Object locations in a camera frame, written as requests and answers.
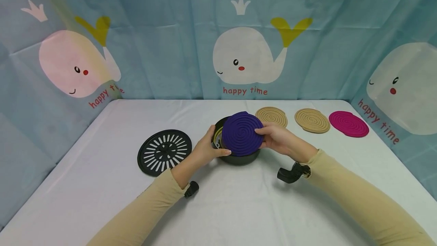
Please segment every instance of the hand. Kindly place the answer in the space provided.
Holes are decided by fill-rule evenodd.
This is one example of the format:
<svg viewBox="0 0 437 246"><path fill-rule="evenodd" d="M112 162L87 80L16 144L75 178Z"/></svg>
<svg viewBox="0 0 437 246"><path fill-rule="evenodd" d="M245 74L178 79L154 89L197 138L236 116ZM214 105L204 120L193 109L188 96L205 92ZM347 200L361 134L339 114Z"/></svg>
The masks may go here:
<svg viewBox="0 0 437 246"><path fill-rule="evenodd" d="M228 149L215 149L211 146L211 140L214 134L215 125L209 127L205 136L196 144L190 156L195 157L197 162L201 165L207 165L216 157L229 156L231 151Z"/></svg>
<svg viewBox="0 0 437 246"><path fill-rule="evenodd" d="M307 163L317 154L317 149L300 139L287 128L276 123L262 122L263 128L255 129L259 135L264 135L260 148L270 148L291 157L295 162Z"/></svg>
<svg viewBox="0 0 437 246"><path fill-rule="evenodd" d="M214 149L211 139L214 134L215 126L212 125L205 136L196 144L193 152L189 154L181 163L172 168L171 173L180 188L188 185L190 178L202 166L207 165L216 157L228 156L231 154L227 149Z"/></svg>

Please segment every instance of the crown drawing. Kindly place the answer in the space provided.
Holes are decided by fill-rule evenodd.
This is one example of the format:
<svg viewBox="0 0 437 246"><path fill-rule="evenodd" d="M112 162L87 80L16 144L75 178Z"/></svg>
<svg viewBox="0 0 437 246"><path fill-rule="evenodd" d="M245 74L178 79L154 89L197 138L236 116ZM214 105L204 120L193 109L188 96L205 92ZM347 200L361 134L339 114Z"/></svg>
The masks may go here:
<svg viewBox="0 0 437 246"><path fill-rule="evenodd" d="M44 13L44 6L43 4L40 4L39 7L37 7L31 0L29 1L30 9L29 8L21 8L23 12L30 13L32 16L34 16L36 19L38 19L40 22L47 21L47 16Z"/></svg>
<svg viewBox="0 0 437 246"><path fill-rule="evenodd" d="M239 0L236 2L235 0L231 0L231 3L234 4L235 10L237 11L238 16L244 16L245 8L250 3L249 1L244 2L243 0Z"/></svg>

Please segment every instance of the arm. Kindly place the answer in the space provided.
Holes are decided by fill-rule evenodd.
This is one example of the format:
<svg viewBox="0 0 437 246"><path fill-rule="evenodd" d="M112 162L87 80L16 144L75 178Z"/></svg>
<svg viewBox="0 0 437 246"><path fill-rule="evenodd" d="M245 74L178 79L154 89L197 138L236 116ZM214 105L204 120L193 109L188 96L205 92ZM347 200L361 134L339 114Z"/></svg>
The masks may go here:
<svg viewBox="0 0 437 246"><path fill-rule="evenodd" d="M193 174L216 157L230 151L213 149L214 126L198 142L193 152L172 170L162 172L133 202L115 215L87 246L140 246L161 217L188 189Z"/></svg>
<svg viewBox="0 0 437 246"><path fill-rule="evenodd" d="M394 200L319 150L308 163L308 181L325 191L384 246L435 246L423 228Z"/></svg>
<svg viewBox="0 0 437 246"><path fill-rule="evenodd" d="M116 214L87 246L140 246L164 213L184 196L187 187L185 185L181 188L170 169L167 169L141 195Z"/></svg>
<svg viewBox="0 0 437 246"><path fill-rule="evenodd" d="M308 165L311 169L308 181L339 203L378 245L436 245L399 204L371 183L287 129L273 123L263 125L264 128L255 130L264 135L261 148L272 148L301 165Z"/></svg>

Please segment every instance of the fabric backdrop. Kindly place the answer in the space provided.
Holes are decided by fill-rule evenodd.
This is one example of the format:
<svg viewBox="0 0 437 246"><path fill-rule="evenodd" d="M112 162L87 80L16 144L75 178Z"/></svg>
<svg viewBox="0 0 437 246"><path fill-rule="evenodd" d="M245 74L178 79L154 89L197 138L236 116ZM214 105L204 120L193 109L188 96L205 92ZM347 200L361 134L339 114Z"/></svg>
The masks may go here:
<svg viewBox="0 0 437 246"><path fill-rule="evenodd" d="M368 90L403 44L429 44L417 57L432 76L436 10L437 0L0 0L0 228L113 99L351 101L436 197L437 131L417 134L411 118L417 107L437 119L426 111L436 97L420 92L433 87L402 98L393 77ZM378 102L386 93L410 114Z"/></svg>

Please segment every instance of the white table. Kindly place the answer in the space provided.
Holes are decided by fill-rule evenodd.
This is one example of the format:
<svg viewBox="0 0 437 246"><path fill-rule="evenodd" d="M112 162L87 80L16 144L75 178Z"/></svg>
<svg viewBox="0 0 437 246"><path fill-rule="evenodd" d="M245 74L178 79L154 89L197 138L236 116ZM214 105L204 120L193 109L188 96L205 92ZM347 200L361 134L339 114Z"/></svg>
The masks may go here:
<svg viewBox="0 0 437 246"><path fill-rule="evenodd" d="M0 245L85 245L118 211L153 181L137 165L141 144L164 129L187 133L193 145L209 125L238 111L278 107L288 129L324 149L342 165L403 206L437 241L437 202L374 131L355 139L335 128L303 131L294 121L302 108L357 112L343 101L116 100L111 102L0 232ZM373 245L342 209L301 179L276 178L293 161L262 150L247 166L214 161L193 180L200 190L180 200L144 245Z"/></svg>

